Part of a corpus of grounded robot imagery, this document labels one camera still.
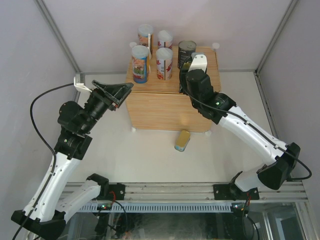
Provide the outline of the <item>wooden cube shelf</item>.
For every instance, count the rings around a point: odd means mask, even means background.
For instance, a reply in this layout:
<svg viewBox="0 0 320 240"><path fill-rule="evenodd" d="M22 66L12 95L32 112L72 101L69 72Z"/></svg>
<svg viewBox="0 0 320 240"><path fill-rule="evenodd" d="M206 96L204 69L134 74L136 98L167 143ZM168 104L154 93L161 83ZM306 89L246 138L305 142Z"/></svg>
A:
<svg viewBox="0 0 320 240"><path fill-rule="evenodd" d="M178 47L173 46L172 77L157 77L156 57L149 61L146 83L134 83L125 103L132 127L144 130L207 132L212 121L192 107L190 98L179 92Z"/></svg>

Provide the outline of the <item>white lid can red label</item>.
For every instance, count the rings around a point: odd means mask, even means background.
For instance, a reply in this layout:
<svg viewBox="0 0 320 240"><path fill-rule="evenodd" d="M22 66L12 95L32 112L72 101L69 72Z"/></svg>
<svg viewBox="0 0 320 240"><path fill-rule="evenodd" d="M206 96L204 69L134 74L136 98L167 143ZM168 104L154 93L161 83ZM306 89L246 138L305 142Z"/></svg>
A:
<svg viewBox="0 0 320 240"><path fill-rule="evenodd" d="M173 35L168 30L161 30L157 34L157 46L158 48L168 48L172 49L173 47Z"/></svg>

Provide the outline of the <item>tall can with spoon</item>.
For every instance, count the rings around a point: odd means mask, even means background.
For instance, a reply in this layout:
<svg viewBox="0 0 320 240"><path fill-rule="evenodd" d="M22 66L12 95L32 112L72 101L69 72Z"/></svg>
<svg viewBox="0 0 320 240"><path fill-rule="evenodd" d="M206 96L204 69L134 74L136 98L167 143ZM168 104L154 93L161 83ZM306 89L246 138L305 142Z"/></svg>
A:
<svg viewBox="0 0 320 240"><path fill-rule="evenodd" d="M153 38L154 28L149 24L141 24L138 27L138 39L139 44L147 47L150 51L151 56L153 55Z"/></svg>

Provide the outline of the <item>dark round tin can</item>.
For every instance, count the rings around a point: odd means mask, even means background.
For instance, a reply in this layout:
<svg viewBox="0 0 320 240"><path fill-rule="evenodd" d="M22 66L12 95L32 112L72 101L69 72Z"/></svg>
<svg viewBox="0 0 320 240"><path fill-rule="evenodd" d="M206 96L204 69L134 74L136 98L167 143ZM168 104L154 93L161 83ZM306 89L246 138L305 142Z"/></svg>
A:
<svg viewBox="0 0 320 240"><path fill-rule="evenodd" d="M192 40L182 40L178 44L178 62L177 67L180 69L185 59L196 52L197 44Z"/></svg>

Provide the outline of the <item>white lid can colourful label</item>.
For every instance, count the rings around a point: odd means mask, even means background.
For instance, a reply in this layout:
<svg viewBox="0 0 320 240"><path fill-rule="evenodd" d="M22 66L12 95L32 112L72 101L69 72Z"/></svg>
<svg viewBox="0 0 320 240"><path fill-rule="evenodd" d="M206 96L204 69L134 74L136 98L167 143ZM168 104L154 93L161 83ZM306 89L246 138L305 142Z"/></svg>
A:
<svg viewBox="0 0 320 240"><path fill-rule="evenodd" d="M144 84L148 81L149 53L149 49L144 45L136 45L131 50L132 76L138 84Z"/></svg>

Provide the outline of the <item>rectangular gold tin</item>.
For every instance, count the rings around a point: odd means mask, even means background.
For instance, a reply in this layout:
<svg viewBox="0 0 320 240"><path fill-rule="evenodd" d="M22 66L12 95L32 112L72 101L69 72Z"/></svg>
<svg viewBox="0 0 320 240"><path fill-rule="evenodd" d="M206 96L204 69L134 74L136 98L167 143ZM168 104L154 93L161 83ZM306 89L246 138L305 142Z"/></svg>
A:
<svg viewBox="0 0 320 240"><path fill-rule="evenodd" d="M184 152L191 138L191 134L187 130L182 130L175 141L174 148L179 152Z"/></svg>

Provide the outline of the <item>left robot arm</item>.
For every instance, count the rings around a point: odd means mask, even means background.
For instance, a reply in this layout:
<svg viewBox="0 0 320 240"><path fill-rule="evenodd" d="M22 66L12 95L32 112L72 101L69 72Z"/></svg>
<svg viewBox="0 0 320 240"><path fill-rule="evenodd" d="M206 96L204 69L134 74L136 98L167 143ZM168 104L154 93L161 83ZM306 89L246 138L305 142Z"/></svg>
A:
<svg viewBox="0 0 320 240"><path fill-rule="evenodd" d="M59 109L61 132L55 147L50 147L52 160L36 193L24 209L16 210L11 220L44 240L56 240L70 218L92 199L104 200L110 194L109 180L97 173L68 197L60 196L69 177L83 160L92 138L93 127L106 111L115 111L132 91L133 83L104 84L92 81L84 106L65 102Z"/></svg>

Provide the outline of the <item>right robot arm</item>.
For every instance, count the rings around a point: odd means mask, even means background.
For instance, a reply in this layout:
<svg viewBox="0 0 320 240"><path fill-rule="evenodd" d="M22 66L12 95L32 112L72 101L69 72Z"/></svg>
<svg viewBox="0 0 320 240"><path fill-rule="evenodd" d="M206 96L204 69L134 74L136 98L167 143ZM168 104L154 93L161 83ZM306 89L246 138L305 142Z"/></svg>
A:
<svg viewBox="0 0 320 240"><path fill-rule="evenodd" d="M278 190L296 166L301 148L287 144L263 130L252 121L226 94L214 91L210 77L201 69L180 70L182 90L189 95L192 106L206 119L213 121L251 147L263 164L239 172L229 183L230 195L237 200L248 191L261 186Z"/></svg>

